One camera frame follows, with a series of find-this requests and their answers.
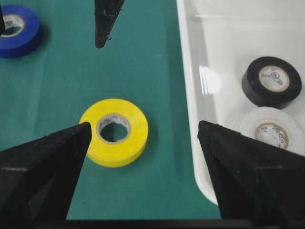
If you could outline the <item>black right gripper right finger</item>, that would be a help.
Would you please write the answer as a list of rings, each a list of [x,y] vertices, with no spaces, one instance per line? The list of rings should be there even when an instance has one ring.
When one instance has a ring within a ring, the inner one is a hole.
[[[200,121],[198,139],[222,219],[305,226],[305,158]]]

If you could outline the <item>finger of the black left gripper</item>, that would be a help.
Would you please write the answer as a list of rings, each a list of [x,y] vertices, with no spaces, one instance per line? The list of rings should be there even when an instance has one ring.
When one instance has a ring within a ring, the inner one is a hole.
[[[0,6],[0,36],[5,32],[5,23],[3,19],[2,9]]]
[[[104,47],[125,0],[95,0],[95,46]]]

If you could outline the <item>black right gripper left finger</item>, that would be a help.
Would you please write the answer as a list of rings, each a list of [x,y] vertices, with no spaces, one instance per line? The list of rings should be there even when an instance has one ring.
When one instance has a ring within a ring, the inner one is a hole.
[[[65,221],[92,138],[84,122],[0,152],[0,227]]]

